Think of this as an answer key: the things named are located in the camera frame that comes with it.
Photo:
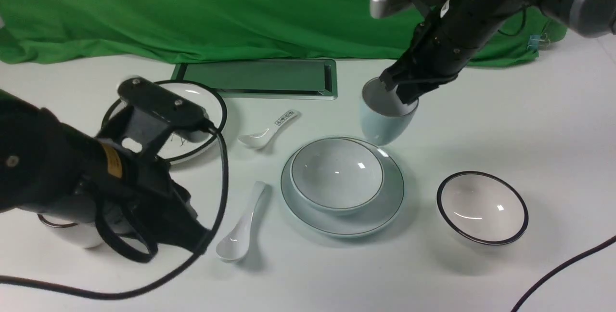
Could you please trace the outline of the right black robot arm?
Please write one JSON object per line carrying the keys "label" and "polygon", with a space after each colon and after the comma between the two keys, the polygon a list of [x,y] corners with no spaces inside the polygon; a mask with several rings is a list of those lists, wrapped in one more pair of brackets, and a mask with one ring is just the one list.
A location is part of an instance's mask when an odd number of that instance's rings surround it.
{"label": "right black robot arm", "polygon": [[454,81],[515,14],[535,7],[586,38],[615,33],[615,0],[370,0],[372,18],[416,8],[409,48],[379,76],[388,91],[411,104]]}

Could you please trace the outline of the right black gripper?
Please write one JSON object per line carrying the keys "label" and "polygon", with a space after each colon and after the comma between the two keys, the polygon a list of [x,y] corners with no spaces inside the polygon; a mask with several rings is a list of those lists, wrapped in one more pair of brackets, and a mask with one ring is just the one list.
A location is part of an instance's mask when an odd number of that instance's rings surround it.
{"label": "right black gripper", "polygon": [[524,0],[448,0],[416,25],[409,48],[379,79],[404,103],[452,82]]}

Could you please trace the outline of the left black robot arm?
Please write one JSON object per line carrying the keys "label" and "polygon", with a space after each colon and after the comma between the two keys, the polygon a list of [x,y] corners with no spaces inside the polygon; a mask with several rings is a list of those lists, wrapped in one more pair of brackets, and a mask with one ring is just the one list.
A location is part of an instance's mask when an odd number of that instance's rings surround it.
{"label": "left black robot arm", "polygon": [[174,130],[172,99],[128,101],[88,136],[53,113],[1,94],[1,210],[14,208],[95,229],[119,255],[148,263],[160,244],[202,255],[211,230],[158,156]]}

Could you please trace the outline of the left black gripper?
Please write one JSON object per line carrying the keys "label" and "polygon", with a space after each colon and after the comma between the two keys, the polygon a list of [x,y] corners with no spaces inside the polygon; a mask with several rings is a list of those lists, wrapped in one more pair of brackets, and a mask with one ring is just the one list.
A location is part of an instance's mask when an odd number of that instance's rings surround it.
{"label": "left black gripper", "polygon": [[213,232],[202,226],[189,192],[169,175],[169,164],[148,161],[108,142],[84,139],[79,178],[72,188],[72,220],[94,226],[116,253],[148,263],[160,244],[205,253]]}

